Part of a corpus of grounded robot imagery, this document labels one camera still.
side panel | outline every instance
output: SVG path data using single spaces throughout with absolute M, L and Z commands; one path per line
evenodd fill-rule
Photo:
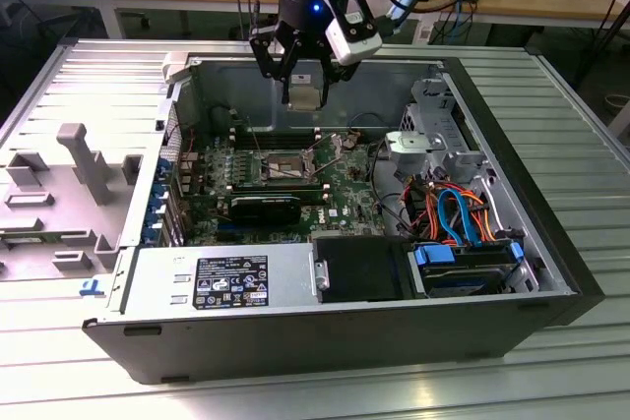
M 498 357 L 571 303 L 563 297 L 131 327 L 86 321 L 84 332 L 134 380 L 158 384 Z
M 456 89 L 466 98 L 468 111 L 479 133 L 494 153 L 542 243 L 566 283 L 580 294 L 575 298 L 572 310 L 554 322 L 555 325 L 568 325 L 601 302 L 603 292 L 460 60 L 448 59 L 446 69 Z

sticker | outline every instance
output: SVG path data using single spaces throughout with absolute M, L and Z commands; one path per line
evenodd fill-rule
M 269 305 L 266 256 L 197 260 L 193 306 L 197 310 Z
M 293 74 L 291 76 L 291 83 L 309 85 L 311 84 L 311 75 L 310 74 Z

wire bundle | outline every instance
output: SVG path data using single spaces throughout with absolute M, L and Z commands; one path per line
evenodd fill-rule
M 412 192 L 422 194 L 423 199 L 415 201 L 412 198 Z M 458 223 L 461 223 L 466 234 L 466 240 L 474 246 L 496 241 L 490 227 L 489 211 L 485 209 L 489 204 L 472 191 L 457 184 L 448 181 L 419 184 L 411 179 L 399 197 L 399 202 L 405 207 L 397 217 L 402 218 L 409 201 L 423 202 L 425 206 L 425 210 L 412 220 L 410 229 L 406 229 L 415 237 L 436 243 L 441 242 L 445 245 L 463 246 L 466 243 L 455 230 Z M 459 207 L 450 223 L 446 215 L 447 201 L 457 202 Z
M 469 4 L 470 13 L 463 21 L 461 21 L 463 3 Z M 455 10 L 449 11 L 449 14 L 442 26 L 439 29 L 436 29 L 436 34 L 433 36 L 429 44 L 436 44 L 438 41 L 440 44 L 444 44 L 445 41 L 447 41 L 448 44 L 451 44 L 455 38 L 464 35 L 466 36 L 465 41 L 468 41 L 471 30 L 473 29 L 474 14 L 477 9 L 476 0 L 460 0 L 455 7 Z M 447 29 L 448 23 L 454 13 L 456 14 L 455 22 L 449 29 Z

robotic arm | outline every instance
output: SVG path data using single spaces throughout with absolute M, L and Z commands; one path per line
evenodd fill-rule
M 418 0 L 408 0 L 408 5 L 388 1 L 402 9 L 395 22 L 387 16 L 374 18 L 366 0 L 280 0 L 278 22 L 271 27 L 255 27 L 250 44 L 263 76 L 283 83 L 283 103 L 289 103 L 291 72 L 298 60 L 320 61 L 324 73 L 319 93 L 322 107 L 330 85 L 349 81 L 360 62 L 376 53 L 383 45 L 382 38 L 393 35 L 411 12 L 437 12 L 462 0 L 425 9 L 414 8 Z M 269 53 L 274 40 L 284 49 L 280 61 Z
M 268 51 L 274 40 L 284 48 L 280 62 Z M 383 41 L 366 0 L 280 0 L 278 23 L 254 29 L 250 44 L 263 76 L 283 83 L 284 103 L 297 61 L 319 60 L 324 73 L 320 100 L 325 105 L 330 85 L 349 81 L 360 61 Z M 333 63 L 333 54 L 338 63 Z

electronic equipment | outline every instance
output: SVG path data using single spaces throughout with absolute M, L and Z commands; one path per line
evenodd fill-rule
M 300 62 L 295 82 L 316 85 L 318 68 Z M 23 115 L 53 135 L 8 142 L 0 205 L 3 279 L 111 273 L 83 330 L 133 379 L 502 356 L 601 300 L 448 50 L 381 51 L 314 112 L 280 106 L 245 44 L 161 69 L 168 87 L 142 87 L 156 106 L 108 95 L 90 110 L 151 114 L 129 151 L 98 148 L 133 120 Z

